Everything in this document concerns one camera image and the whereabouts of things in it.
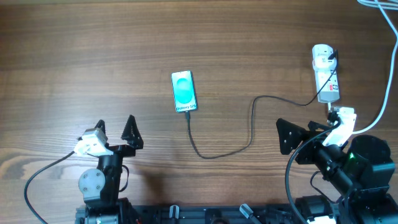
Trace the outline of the Galaxy S25 smartphone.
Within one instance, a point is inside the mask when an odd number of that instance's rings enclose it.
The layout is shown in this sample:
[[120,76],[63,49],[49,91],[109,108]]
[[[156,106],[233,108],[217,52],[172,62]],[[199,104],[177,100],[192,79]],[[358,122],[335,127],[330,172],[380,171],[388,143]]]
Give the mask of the Galaxy S25 smartphone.
[[197,99],[193,76],[190,70],[173,72],[171,74],[174,93],[175,110],[178,113],[197,109]]

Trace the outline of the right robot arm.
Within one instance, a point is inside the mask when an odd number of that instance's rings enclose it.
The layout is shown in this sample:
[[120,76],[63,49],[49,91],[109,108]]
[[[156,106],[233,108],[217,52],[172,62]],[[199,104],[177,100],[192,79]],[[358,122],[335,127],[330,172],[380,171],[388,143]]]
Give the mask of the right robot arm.
[[330,128],[310,122],[304,129],[282,118],[277,120],[280,151],[290,156],[284,182],[293,213],[301,223],[307,222],[290,191],[290,169],[297,162],[316,165],[323,179],[340,193],[339,223],[397,223],[397,202],[388,192],[396,165],[387,142],[360,135],[351,142],[327,144],[326,139],[344,125],[338,118]]

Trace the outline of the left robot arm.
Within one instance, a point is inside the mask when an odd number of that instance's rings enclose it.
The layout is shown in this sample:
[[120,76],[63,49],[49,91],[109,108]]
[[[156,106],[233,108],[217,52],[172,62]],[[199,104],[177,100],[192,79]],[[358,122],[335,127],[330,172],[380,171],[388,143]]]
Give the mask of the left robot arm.
[[133,115],[127,119],[121,139],[126,144],[111,146],[106,136],[105,122],[87,129],[78,138],[74,148],[77,155],[87,154],[98,159],[95,169],[82,173],[78,187],[83,194],[85,206],[76,211],[76,223],[141,223],[141,217],[127,198],[119,193],[127,186],[120,186],[122,172],[128,171],[123,164],[125,157],[134,157],[142,149],[144,141]]

